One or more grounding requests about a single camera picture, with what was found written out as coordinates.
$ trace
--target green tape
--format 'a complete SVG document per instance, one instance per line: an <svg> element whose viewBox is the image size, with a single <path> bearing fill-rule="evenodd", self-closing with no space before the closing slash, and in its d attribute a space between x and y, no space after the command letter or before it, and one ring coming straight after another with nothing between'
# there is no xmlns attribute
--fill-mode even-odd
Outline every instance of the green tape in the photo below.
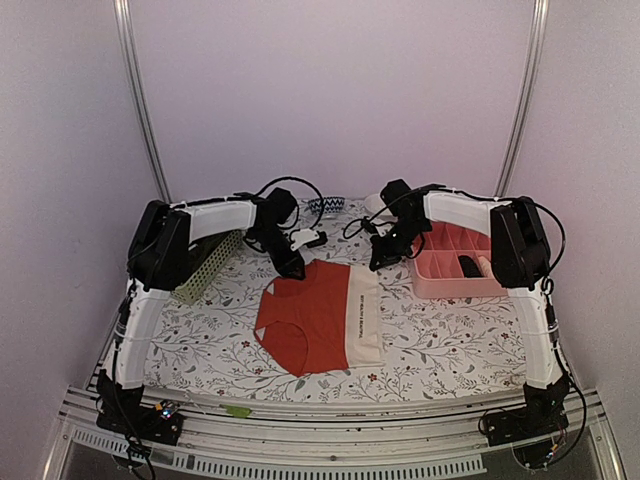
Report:
<svg viewBox="0 0 640 480"><path fill-rule="evenodd" d="M247 418L251 415L251 409L245 407L234 407L233 405L220 405L229 415L235 418Z"/></svg>

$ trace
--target pink storage box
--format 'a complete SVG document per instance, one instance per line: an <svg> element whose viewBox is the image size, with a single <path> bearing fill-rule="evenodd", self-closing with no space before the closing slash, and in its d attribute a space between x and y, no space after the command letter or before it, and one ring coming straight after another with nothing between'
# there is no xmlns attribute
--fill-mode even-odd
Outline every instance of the pink storage box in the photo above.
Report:
<svg viewBox="0 0 640 480"><path fill-rule="evenodd" d="M491 239L473 230L448 223L433 223L433 231L425 234L422 253L411 261L413 293L419 298L500 297L507 291L495 278L465 278L459 255L491 260ZM420 248L420 237L414 252Z"/></svg>

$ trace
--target floral tablecloth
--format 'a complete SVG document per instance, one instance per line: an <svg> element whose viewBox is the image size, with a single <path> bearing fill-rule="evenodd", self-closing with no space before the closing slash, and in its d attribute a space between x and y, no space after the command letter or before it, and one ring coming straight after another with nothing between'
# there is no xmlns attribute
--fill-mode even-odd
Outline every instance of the floral tablecloth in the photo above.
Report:
<svg viewBox="0 0 640 480"><path fill-rule="evenodd" d="M329 242L315 258L368 264L367 236L342 238L365 215L347 201L322 221ZM301 215L302 225L313 219ZM149 349L145 383L199 394L287 402L403 402L459 398L524 382L524 350L507 297L423 300L411 289L408 262L378 272L384 367L296 378L260 347L253 325L262 291L275 278L267 255L242 246L193 306L171 299Z"/></svg>

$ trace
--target white wall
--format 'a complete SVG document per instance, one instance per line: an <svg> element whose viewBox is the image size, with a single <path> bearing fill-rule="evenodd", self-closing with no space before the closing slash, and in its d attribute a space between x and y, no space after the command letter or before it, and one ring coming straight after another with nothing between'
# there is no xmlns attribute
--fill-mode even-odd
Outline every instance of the white wall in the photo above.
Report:
<svg viewBox="0 0 640 480"><path fill-rule="evenodd" d="M492 193L533 5L132 2L172 194L256 191L283 174L325 194L364 196L401 176Z"/></svg>
<svg viewBox="0 0 640 480"><path fill-rule="evenodd" d="M562 338L640 478L640 3L552 2L512 194L567 228Z"/></svg>
<svg viewBox="0 0 640 480"><path fill-rule="evenodd" d="M0 478L33 479L155 197L112 2L0 2Z"/></svg>

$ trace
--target vertical metal post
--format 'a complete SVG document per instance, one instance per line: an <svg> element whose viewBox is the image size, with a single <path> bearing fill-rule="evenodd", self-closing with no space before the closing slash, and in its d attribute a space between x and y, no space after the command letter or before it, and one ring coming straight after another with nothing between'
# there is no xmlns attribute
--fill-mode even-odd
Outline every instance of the vertical metal post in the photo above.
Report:
<svg viewBox="0 0 640 480"><path fill-rule="evenodd" d="M500 178L495 190L495 196L497 197L504 197L507 194L516 166L518 153L520 152L527 114L529 113L529 106L531 105L533 87L538 74L538 65L540 64L540 58L542 56L542 45L544 43L544 31L547 24L548 10L549 0L535 0L531 34L529 36L529 51L527 52L527 63L522 80L522 89L520 90L518 109L513 120L513 127L502 164L502 171L500 172Z"/></svg>
<svg viewBox="0 0 640 480"><path fill-rule="evenodd" d="M142 78L140 76L140 66L138 64L138 56L133 38L133 27L131 24L131 12L129 10L129 0L114 0L116 10L116 23L118 24L118 34L120 36L120 45L122 47L122 55L124 57L127 74L129 77L129 85L133 94L133 102L138 114L138 121L142 128L151 172L158 189L160 198L170 203L171 194L167 179L162 169L160 156L158 155L158 147L151 128L151 117L147 109L147 103L142 88Z"/></svg>

